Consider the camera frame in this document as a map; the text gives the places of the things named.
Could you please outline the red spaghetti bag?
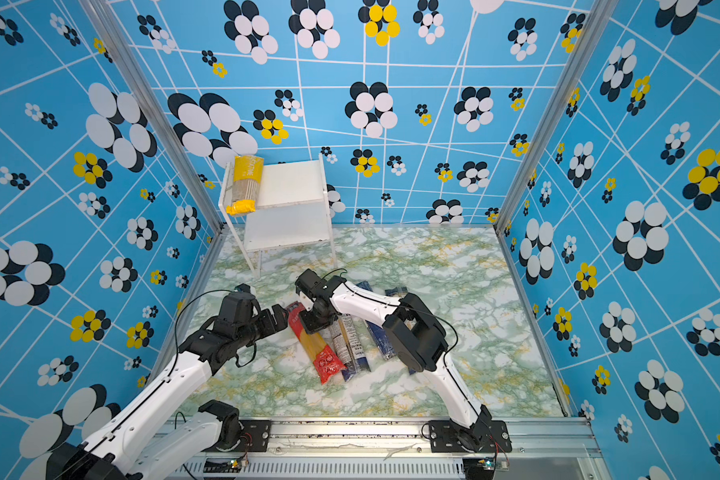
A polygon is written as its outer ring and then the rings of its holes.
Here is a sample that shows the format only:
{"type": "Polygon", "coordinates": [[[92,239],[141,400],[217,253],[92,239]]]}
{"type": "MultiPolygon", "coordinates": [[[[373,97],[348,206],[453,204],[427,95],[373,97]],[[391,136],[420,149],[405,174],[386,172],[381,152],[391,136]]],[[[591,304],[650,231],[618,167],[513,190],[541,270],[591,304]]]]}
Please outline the red spaghetti bag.
{"type": "Polygon", "coordinates": [[[340,375],[345,369],[345,365],[332,347],[319,333],[310,334],[306,331],[300,316],[301,313],[306,311],[306,308],[300,302],[293,302],[287,305],[285,309],[288,315],[289,327],[309,357],[320,378],[320,382],[326,384],[335,375],[340,375]]]}

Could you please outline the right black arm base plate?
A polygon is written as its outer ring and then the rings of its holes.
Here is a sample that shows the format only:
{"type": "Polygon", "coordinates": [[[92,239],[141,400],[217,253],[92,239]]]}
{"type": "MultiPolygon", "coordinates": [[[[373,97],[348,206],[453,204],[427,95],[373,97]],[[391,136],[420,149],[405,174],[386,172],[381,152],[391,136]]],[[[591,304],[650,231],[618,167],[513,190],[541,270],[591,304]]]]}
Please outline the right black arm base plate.
{"type": "Polygon", "coordinates": [[[477,422],[466,428],[451,420],[431,420],[422,429],[433,453],[511,453],[513,446],[504,421],[477,422]]]}

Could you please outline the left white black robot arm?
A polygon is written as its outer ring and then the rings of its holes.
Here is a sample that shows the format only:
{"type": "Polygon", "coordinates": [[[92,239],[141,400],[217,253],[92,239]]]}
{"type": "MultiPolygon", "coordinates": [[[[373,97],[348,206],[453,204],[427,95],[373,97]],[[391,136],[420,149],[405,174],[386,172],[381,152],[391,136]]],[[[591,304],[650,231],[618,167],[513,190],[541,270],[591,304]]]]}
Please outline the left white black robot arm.
{"type": "Polygon", "coordinates": [[[145,391],[80,444],[52,451],[44,478],[165,479],[208,448],[251,447],[239,410],[218,400],[203,404],[182,427],[155,436],[189,396],[229,360],[238,360],[240,350],[254,349],[257,341],[287,326],[282,306],[263,308],[247,291],[228,292],[218,314],[179,344],[145,391]]]}

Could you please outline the yellow spaghetti bag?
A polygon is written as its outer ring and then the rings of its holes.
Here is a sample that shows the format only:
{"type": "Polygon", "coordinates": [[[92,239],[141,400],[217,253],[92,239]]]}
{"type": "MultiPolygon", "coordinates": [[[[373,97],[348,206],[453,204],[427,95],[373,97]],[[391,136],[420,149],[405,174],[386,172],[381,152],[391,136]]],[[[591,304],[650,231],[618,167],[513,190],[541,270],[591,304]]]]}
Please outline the yellow spaghetti bag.
{"type": "Polygon", "coordinates": [[[258,156],[237,156],[231,163],[225,183],[222,209],[231,216],[242,216],[257,209],[264,159],[258,156]]]}

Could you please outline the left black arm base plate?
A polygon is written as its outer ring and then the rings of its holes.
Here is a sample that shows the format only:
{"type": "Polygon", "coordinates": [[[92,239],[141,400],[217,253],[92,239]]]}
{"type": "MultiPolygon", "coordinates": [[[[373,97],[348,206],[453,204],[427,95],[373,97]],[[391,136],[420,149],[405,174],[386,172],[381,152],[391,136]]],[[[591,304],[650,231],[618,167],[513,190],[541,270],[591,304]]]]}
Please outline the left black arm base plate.
{"type": "Polygon", "coordinates": [[[212,452],[263,453],[269,445],[271,420],[235,420],[222,426],[212,452]]]}

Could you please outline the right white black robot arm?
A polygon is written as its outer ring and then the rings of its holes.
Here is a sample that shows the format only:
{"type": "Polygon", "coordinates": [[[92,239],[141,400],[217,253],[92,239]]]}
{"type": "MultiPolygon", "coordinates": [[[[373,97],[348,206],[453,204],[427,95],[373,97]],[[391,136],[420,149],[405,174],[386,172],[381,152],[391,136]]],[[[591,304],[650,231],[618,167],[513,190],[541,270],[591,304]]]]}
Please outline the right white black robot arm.
{"type": "Polygon", "coordinates": [[[363,289],[341,276],[324,279],[311,269],[295,281],[306,302],[304,328],[316,333],[345,316],[381,327],[397,358],[427,380],[447,407],[463,447],[479,452],[494,441],[492,415],[467,387],[453,364],[444,323],[415,294],[389,297],[363,289]]]}

